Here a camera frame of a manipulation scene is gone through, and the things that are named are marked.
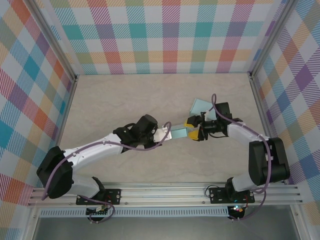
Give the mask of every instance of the metal grate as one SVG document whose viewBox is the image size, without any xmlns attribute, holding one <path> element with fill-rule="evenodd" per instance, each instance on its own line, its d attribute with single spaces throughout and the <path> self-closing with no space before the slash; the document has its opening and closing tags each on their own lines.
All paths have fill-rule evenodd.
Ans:
<svg viewBox="0 0 320 240">
<path fill-rule="evenodd" d="M 207 207 L 116 207 L 113 217 L 227 217 L 226 206 Z M 77 218 L 87 217 L 86 209 L 77 208 L 43 208 L 40 218 Z"/>
</svg>

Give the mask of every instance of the beige floor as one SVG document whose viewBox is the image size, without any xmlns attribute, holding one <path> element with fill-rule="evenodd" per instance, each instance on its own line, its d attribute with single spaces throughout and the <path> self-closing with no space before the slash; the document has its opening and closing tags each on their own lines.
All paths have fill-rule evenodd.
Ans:
<svg viewBox="0 0 320 240">
<path fill-rule="evenodd" d="M 212 93 L 217 103 L 229 102 L 234 118 L 263 132 L 244 73 L 86 75 L 79 79 L 60 146 L 87 144 L 144 114 L 159 124 L 181 124 L 195 98 L 210 101 Z M 229 137 L 202 142 L 180 138 L 149 152 L 108 157 L 79 172 L 102 182 L 225 182 L 247 168 L 248 150 Z"/>
</svg>

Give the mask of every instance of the table surface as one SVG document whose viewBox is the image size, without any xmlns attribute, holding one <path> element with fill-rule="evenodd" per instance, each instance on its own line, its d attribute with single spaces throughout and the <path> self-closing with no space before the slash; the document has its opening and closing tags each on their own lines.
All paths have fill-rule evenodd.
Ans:
<svg viewBox="0 0 320 240">
<path fill-rule="evenodd" d="M 159 125 L 182 124 L 195 98 L 228 102 L 234 118 L 258 133 L 263 127 L 245 73 L 82 75 L 79 78 L 61 149 L 103 138 L 145 114 Z M 248 149 L 229 137 L 197 142 L 166 141 L 149 152 L 130 150 L 78 173 L 102 182 L 225 182 L 248 170 Z"/>
</svg>

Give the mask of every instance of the marble surface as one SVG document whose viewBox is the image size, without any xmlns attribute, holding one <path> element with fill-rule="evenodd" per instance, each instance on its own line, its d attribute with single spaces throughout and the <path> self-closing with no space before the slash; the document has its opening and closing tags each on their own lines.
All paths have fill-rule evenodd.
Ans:
<svg viewBox="0 0 320 240">
<path fill-rule="evenodd" d="M 98 140 L 150 114 L 158 123 L 184 123 L 199 98 L 228 102 L 234 118 L 259 133 L 263 127 L 245 73 L 82 75 L 60 143 L 61 149 Z M 166 141 L 148 152 L 130 150 L 84 167 L 102 182 L 225 182 L 248 169 L 248 150 L 229 137 Z"/>
</svg>

